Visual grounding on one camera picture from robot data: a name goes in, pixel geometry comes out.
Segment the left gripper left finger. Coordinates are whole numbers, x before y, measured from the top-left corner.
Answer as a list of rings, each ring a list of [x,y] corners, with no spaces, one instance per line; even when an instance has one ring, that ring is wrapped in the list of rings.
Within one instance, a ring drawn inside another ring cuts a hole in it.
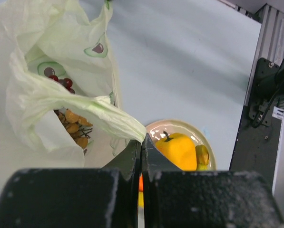
[[[103,169],[117,173],[112,191],[112,205],[107,215],[111,228],[136,228],[138,226],[138,186],[141,167],[141,143],[129,141],[128,145]]]

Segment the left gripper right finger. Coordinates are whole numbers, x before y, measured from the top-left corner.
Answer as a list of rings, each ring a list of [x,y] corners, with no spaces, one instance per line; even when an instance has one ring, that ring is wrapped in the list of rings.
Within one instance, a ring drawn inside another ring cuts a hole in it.
[[[144,189],[144,223],[146,228],[152,228],[155,221],[153,179],[157,173],[180,171],[180,169],[156,148],[151,136],[147,133],[141,145],[141,171]]]

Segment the yellow fake pear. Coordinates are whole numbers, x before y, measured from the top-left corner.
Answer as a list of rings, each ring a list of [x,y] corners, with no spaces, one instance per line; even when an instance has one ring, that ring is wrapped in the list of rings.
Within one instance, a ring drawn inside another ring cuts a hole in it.
[[[175,166],[183,171],[196,171],[197,159],[193,140],[182,133],[169,135],[163,131],[164,138],[155,143],[156,148]]]

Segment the beige round plate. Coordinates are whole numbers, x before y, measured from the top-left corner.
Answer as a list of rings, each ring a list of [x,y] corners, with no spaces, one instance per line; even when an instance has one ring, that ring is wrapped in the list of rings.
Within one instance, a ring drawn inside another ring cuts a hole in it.
[[[210,159],[207,171],[216,170],[216,162],[213,150],[204,135],[194,126],[180,120],[164,119],[149,124],[146,129],[154,144],[158,140],[165,137],[163,131],[166,131],[169,135],[173,133],[182,133],[189,136],[193,140],[195,147],[197,145],[205,145],[209,152]]]

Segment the brown fake nuts cluster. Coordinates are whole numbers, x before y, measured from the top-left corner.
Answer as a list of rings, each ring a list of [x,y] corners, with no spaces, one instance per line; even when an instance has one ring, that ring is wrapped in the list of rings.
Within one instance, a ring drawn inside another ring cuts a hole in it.
[[[74,142],[85,150],[91,143],[90,134],[93,131],[93,124],[69,109],[66,109],[65,112],[54,110],[54,113]]]

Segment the translucent plastic avocado-print bag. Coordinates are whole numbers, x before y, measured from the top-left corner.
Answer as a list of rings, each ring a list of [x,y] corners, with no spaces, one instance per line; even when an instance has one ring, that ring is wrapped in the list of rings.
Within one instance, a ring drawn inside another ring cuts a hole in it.
[[[107,28],[113,4],[90,20],[77,0],[0,4],[0,98],[20,143],[58,166],[82,167],[96,143],[114,152],[145,127],[122,111]]]

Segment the dark red fake grapes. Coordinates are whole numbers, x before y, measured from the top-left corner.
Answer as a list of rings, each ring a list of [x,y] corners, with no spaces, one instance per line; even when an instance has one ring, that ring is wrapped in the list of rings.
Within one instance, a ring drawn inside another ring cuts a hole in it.
[[[72,94],[75,94],[75,90],[72,88],[73,81],[71,79],[69,79],[69,78],[59,79],[56,75],[50,75],[49,78],[60,83],[62,86],[64,86]]]

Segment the orange fake persimmon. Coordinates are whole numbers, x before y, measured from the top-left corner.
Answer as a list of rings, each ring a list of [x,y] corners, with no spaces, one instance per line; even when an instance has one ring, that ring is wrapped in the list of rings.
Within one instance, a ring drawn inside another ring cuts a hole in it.
[[[144,188],[143,188],[143,176],[142,175],[140,175],[140,177],[139,177],[139,191],[140,192],[144,191]]]

